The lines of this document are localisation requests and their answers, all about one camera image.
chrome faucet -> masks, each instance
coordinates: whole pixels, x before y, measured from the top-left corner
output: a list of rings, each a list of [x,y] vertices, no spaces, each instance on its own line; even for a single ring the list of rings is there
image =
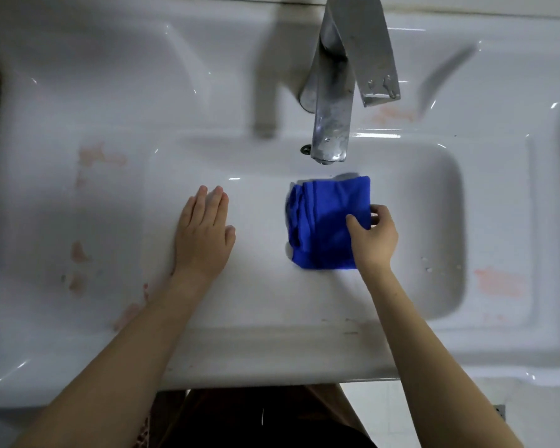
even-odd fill
[[[311,157],[346,160],[355,81],[365,107],[400,99],[394,53],[380,0],[328,0],[314,62],[299,96],[315,113]]]

blue microfiber cloth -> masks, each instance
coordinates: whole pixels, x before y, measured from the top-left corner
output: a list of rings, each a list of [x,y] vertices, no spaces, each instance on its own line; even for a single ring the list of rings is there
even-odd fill
[[[288,241],[292,261],[303,269],[356,269],[346,216],[371,228],[368,176],[295,185],[288,197]]]

forearm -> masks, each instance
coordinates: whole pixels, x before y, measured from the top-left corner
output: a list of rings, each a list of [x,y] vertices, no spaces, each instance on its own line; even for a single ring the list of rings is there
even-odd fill
[[[367,277],[424,447],[521,447],[508,425],[441,344],[391,271]]]
[[[171,281],[52,401],[14,447],[131,446],[203,292],[186,280]]]

faucet handle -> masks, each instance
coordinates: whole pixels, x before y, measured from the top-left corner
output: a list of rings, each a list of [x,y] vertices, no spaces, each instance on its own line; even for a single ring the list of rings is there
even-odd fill
[[[365,107],[400,99],[380,0],[328,0],[320,40],[328,53],[348,59]]]

sink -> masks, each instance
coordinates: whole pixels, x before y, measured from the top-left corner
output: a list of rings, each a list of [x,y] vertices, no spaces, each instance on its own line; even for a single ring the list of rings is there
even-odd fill
[[[0,0],[0,407],[46,404],[162,285],[200,184],[238,240],[162,388],[396,378],[358,272],[290,260],[291,185],[350,175],[466,371],[560,385],[560,20],[388,13],[401,100],[356,99],[346,162],[322,166],[297,99],[322,15]]]

